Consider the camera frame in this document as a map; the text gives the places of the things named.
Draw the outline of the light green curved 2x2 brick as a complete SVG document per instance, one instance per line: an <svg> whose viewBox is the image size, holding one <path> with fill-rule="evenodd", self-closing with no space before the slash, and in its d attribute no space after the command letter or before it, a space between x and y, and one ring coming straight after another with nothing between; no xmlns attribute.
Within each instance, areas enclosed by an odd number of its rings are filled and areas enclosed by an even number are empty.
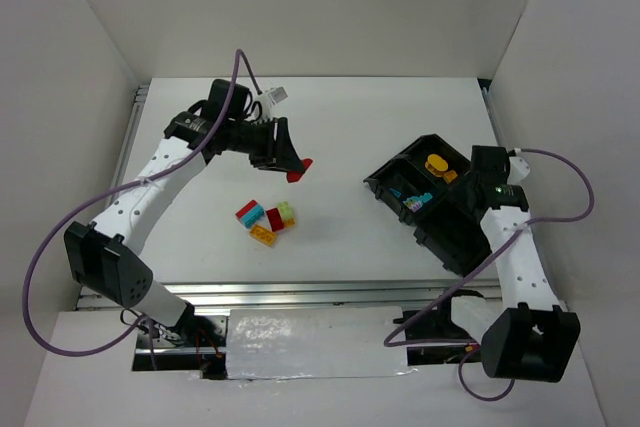
<svg viewBox="0 0 640 427"><path fill-rule="evenodd" d="M291 227L295 224L295 215L292 206L287 202L279 202L277 209L285 228Z"/></svg>

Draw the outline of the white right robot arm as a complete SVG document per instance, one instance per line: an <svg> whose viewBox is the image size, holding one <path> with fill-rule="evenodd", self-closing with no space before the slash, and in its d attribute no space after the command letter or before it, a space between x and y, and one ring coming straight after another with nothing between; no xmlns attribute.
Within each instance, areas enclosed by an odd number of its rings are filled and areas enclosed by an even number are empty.
<svg viewBox="0 0 640 427"><path fill-rule="evenodd" d="M577 343L578 316L566 311L544 273L519 181L527 168L503 147L475 146L468 204L491 249L502 304L456 295L451 319L479 344L491 378L557 383Z"/></svg>

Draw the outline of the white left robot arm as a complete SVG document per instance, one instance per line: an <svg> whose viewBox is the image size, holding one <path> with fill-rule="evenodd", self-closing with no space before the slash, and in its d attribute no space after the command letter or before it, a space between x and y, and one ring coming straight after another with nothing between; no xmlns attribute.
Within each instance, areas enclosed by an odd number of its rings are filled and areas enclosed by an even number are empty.
<svg viewBox="0 0 640 427"><path fill-rule="evenodd" d="M288 121L273 116L284 88L253 96L216 79L207 98L178 113L132 188L89 224L71 223L64 244L73 279L125 309L148 316L183 344L210 334L210 321L155 280L140 254L156 223L181 190L225 151L247 155L252 167L301 176L306 167L291 142Z"/></svg>

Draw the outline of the red rectangular lego brick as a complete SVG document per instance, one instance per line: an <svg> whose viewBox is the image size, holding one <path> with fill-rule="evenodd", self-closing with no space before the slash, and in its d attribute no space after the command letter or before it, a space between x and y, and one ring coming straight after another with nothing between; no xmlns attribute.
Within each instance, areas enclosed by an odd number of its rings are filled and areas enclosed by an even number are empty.
<svg viewBox="0 0 640 427"><path fill-rule="evenodd" d="M237 211L235 216L240 222L243 222L245 217L249 218L254 216L260 209L260 204L256 200L251 200Z"/></svg>

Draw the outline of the red curved open brick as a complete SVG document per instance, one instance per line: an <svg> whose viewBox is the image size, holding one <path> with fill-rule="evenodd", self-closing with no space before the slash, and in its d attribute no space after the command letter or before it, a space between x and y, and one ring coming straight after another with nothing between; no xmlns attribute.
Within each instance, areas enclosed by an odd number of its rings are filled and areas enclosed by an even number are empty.
<svg viewBox="0 0 640 427"><path fill-rule="evenodd" d="M279 232L285 228L284 220L278 208L272 208L266 211L266 216L272 232Z"/></svg>

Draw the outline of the teal brick beside red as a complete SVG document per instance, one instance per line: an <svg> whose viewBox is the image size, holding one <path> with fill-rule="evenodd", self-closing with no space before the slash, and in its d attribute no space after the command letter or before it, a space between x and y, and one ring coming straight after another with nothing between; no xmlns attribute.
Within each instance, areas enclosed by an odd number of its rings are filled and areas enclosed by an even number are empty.
<svg viewBox="0 0 640 427"><path fill-rule="evenodd" d="M265 215L264 209L261 205L256 204L251 207L244 215L242 215L239 220L241 224L250 229L256 224L263 216Z"/></svg>

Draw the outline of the orange flat 2x4 brick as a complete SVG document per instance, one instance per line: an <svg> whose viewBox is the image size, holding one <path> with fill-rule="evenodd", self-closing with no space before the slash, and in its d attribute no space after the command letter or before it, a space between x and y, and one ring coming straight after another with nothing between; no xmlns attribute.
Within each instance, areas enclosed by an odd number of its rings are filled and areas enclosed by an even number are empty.
<svg viewBox="0 0 640 427"><path fill-rule="evenodd" d="M277 240L277 235L274 232L260 224L254 224L249 230L249 235L256 241L269 247L273 246Z"/></svg>

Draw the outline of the black four-compartment tray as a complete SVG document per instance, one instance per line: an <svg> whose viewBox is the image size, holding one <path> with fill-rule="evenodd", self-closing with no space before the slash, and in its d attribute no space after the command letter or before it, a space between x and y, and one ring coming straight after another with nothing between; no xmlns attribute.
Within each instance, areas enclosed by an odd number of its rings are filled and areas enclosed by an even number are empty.
<svg viewBox="0 0 640 427"><path fill-rule="evenodd" d="M466 201L471 164L436 134L418 137L364 179L374 197L414 229L416 242L464 277L491 253Z"/></svg>

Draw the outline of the white printed lego tile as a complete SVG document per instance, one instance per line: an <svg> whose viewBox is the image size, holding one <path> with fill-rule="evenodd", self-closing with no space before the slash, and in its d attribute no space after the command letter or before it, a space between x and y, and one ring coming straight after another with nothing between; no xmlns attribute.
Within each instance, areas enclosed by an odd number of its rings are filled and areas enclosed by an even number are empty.
<svg viewBox="0 0 640 427"><path fill-rule="evenodd" d="M409 198L404 201L404 205L412 212L416 212L422 208L423 202L420 201L420 198Z"/></svg>

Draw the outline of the silver foil covered plate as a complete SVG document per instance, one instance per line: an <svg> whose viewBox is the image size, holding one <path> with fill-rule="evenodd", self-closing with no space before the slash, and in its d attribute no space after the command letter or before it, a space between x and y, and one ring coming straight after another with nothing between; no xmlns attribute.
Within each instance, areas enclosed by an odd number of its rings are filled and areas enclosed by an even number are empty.
<svg viewBox="0 0 640 427"><path fill-rule="evenodd" d="M411 372L406 350L387 348L401 309L234 309L227 323L232 380L381 378Z"/></svg>

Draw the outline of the aluminium table edge rail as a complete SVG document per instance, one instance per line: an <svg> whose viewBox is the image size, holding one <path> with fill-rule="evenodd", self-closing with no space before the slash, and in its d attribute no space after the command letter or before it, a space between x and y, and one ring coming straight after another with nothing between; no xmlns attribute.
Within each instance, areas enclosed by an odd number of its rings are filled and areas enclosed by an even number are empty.
<svg viewBox="0 0 640 427"><path fill-rule="evenodd" d="M202 313L248 308L356 307L389 304L416 309L436 299L452 280L311 283L168 284Z"/></svg>

